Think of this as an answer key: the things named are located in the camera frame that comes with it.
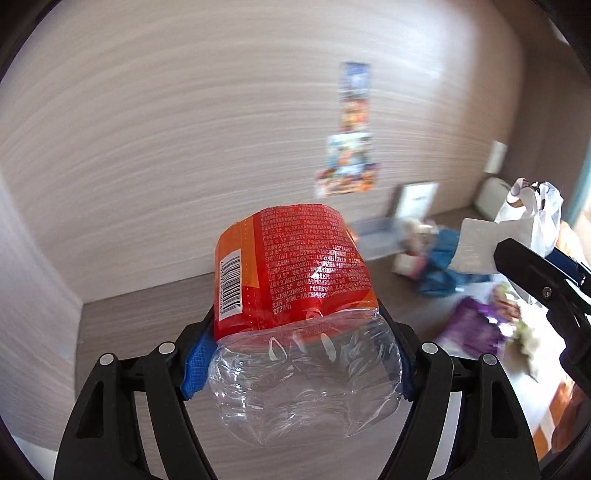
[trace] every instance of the purple cloth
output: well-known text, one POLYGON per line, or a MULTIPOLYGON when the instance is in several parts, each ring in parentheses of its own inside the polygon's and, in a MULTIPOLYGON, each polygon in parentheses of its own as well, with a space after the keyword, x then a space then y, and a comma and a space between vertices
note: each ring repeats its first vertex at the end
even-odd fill
POLYGON ((456 305, 450 322, 437 343, 445 350, 447 346, 455 345, 474 358, 483 353, 500 357, 507 337, 499 326, 505 323, 508 322, 497 314, 494 305, 464 297, 456 305))

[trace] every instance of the floor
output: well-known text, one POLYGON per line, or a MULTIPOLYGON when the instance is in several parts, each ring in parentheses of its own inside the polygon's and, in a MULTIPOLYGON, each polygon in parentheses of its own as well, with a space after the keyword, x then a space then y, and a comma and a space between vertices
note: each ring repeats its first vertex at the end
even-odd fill
MULTIPOLYGON (((439 224, 459 228, 466 215, 472 214, 469 210, 456 211, 439 216, 437 220, 439 224)), ((462 294, 444 299, 424 297, 414 291, 409 281, 391 274, 390 266, 389 259, 369 263, 376 294, 392 317, 411 325, 422 340, 436 338, 447 323, 449 311, 462 294)), ((484 298, 490 288, 491 284, 471 285, 463 294, 484 298)), ((144 355, 160 342, 174 340, 186 324, 203 318, 212 298, 213 275, 209 274, 84 305, 76 357, 77 391, 101 354, 113 352, 119 358, 144 355)), ((523 379, 522 365, 519 366, 518 361, 510 362, 507 367, 513 369, 513 372, 509 371, 509 376, 515 377, 517 383, 525 382, 522 384, 524 392, 540 388, 531 385, 531 378, 531 382, 523 379)), ((545 396, 550 396, 548 402, 553 395, 552 388, 556 389, 552 385, 544 386, 544 391, 548 390, 545 396)), ((456 417, 448 415, 448 425, 431 477, 445 470, 460 398, 456 395, 450 402, 449 411, 455 411, 456 417)), ((375 480, 394 447, 409 407, 403 401, 394 415, 349 439, 298 447, 294 451, 289 448, 256 448, 235 440, 221 425, 212 394, 207 389, 196 394, 187 404, 195 431, 219 478, 243 480, 375 480)), ((137 408, 152 474, 166 478, 148 420, 145 394, 137 396, 137 408)), ((537 414, 529 414, 530 425, 537 414)))

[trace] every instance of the barcode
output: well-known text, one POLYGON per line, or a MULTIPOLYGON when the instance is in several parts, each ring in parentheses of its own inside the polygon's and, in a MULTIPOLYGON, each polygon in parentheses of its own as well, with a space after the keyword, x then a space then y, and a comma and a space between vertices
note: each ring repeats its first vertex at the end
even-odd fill
POLYGON ((242 313, 240 267, 240 249, 220 262, 220 320, 242 313))

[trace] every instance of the blue mesh pad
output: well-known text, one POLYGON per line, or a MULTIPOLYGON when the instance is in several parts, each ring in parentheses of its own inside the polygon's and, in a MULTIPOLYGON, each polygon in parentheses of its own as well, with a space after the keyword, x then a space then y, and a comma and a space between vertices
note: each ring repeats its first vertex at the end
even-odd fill
POLYGON ((185 401, 191 400, 195 392, 202 390, 207 382, 207 369, 217 343, 213 339, 213 322, 203 331, 185 362, 185 376, 181 392, 185 401))
POLYGON ((400 348, 400 360, 402 362, 402 396, 408 401, 413 401, 416 395, 413 382, 413 365, 402 348, 400 348))

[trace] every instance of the plastic bag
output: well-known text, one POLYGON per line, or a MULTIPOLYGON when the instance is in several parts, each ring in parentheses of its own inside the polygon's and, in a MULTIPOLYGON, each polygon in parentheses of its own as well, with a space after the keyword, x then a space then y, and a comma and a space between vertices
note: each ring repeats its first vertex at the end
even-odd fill
MULTIPOLYGON (((558 240, 562 202, 552 184, 529 184, 526 179, 517 179, 494 222, 472 218, 462 222, 460 241, 449 268, 460 273, 498 273, 493 255, 496 245, 507 238, 546 257, 558 240)), ((526 292, 514 287, 531 302, 526 292)))
POLYGON ((345 221, 326 205, 273 207, 235 223, 220 236, 215 259, 216 340, 378 308, 345 221))
POLYGON ((398 407, 401 359, 373 310, 225 336, 209 366, 222 421, 263 446, 343 438, 398 407))

